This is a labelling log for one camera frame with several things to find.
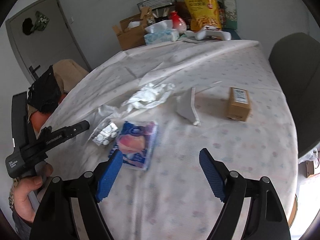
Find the open cardboard box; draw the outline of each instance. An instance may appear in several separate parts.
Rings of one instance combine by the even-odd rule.
[[[148,12],[151,12],[151,10],[150,7],[143,7],[141,9],[141,14],[136,14],[120,21],[121,29],[117,25],[112,27],[117,35],[122,50],[132,49],[146,44],[143,37],[147,34],[145,31],[145,27],[147,27],[146,15]],[[133,21],[141,21],[141,24],[140,26],[129,29],[128,25]]]
[[[307,178],[318,175],[320,173],[320,156],[315,161],[306,161]]]

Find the chair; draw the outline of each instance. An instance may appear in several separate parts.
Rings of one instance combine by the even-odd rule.
[[[301,158],[320,142],[320,43],[291,34],[274,45],[269,62],[292,113]]]

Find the floor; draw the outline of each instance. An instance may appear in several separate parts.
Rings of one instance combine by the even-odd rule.
[[[290,228],[291,239],[298,240],[320,210],[320,174],[306,178],[306,165],[298,166],[298,212]]]

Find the red vase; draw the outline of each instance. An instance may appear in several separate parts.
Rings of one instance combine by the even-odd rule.
[[[177,14],[176,11],[170,13],[169,19],[173,22],[173,28],[177,29],[179,34],[183,34],[187,30],[185,21]]]

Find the gray door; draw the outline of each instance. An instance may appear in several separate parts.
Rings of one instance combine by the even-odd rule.
[[[36,21],[36,11],[49,18],[49,23],[43,31],[34,31],[26,35],[22,31],[22,23],[26,18]],[[73,59],[81,67],[90,71],[90,67],[77,46],[68,26],[62,16],[58,0],[39,0],[22,10],[7,22],[9,39],[13,51],[23,69],[31,76],[30,67],[36,69],[37,76],[41,76],[50,65],[62,59]]]

